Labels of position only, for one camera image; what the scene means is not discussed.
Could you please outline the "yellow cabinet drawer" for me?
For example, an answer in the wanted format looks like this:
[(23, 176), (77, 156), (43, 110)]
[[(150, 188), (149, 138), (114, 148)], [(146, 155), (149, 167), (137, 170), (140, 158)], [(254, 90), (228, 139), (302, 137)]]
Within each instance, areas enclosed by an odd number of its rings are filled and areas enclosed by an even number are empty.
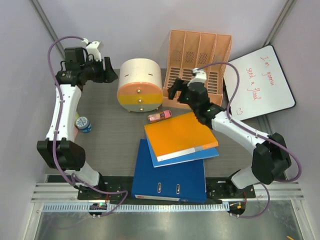
[(117, 96), (121, 105), (140, 105), (140, 104), (161, 104), (163, 95), (161, 93), (148, 94), (120, 94)]

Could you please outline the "white arched drawer cabinet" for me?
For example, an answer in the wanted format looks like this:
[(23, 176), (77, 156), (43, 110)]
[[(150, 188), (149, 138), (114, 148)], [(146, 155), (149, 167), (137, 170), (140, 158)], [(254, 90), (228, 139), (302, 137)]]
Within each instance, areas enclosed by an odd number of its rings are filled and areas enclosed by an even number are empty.
[(147, 58), (125, 61), (120, 67), (118, 95), (162, 94), (163, 83), (160, 66)]

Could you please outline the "orange folder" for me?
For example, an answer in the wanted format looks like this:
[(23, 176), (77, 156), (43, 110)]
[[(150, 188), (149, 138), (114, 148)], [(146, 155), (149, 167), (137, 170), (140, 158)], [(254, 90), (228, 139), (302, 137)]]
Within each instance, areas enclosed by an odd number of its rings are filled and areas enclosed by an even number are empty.
[(157, 167), (169, 164), (174, 158), (219, 146), (212, 131), (193, 112), (147, 124), (144, 130)]

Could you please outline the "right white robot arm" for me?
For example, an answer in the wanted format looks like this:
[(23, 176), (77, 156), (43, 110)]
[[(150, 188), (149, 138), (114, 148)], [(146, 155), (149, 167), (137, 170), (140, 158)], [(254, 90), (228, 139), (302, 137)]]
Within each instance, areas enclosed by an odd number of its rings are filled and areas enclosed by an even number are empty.
[(176, 92), (180, 92), (178, 102), (187, 104), (201, 124), (233, 139), (252, 155), (250, 166), (228, 178), (225, 190), (230, 197), (238, 197), (250, 185), (269, 185), (277, 181), (291, 166), (282, 135), (269, 135), (232, 119), (226, 109), (210, 101), (203, 83), (189, 83), (177, 78), (167, 92), (170, 100), (173, 100)]

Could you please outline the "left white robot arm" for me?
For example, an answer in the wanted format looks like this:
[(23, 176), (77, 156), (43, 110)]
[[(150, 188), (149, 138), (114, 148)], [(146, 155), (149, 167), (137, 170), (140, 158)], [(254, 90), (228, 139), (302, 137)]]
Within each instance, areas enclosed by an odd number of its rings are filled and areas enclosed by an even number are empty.
[(60, 63), (61, 69), (53, 75), (55, 81), (55, 106), (52, 121), (44, 140), (36, 149), (47, 166), (60, 172), (72, 186), (78, 180), (89, 194), (100, 200), (107, 192), (102, 175), (86, 161), (83, 147), (75, 143), (75, 117), (83, 87), (88, 81), (111, 83), (118, 76), (112, 68), (110, 57), (96, 60), (93, 54), (71, 56)]

